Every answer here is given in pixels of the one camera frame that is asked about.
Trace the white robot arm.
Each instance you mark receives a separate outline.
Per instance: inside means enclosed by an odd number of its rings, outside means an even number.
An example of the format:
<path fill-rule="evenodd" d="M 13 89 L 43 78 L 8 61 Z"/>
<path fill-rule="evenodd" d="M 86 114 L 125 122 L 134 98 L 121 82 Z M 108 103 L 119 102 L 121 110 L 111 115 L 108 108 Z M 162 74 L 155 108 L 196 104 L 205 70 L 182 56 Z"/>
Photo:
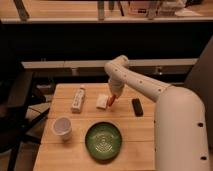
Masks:
<path fill-rule="evenodd" d="M 125 55 L 104 69 L 116 98 L 128 85 L 155 102 L 156 171 L 210 171 L 205 106 L 196 93 L 131 71 Z"/>

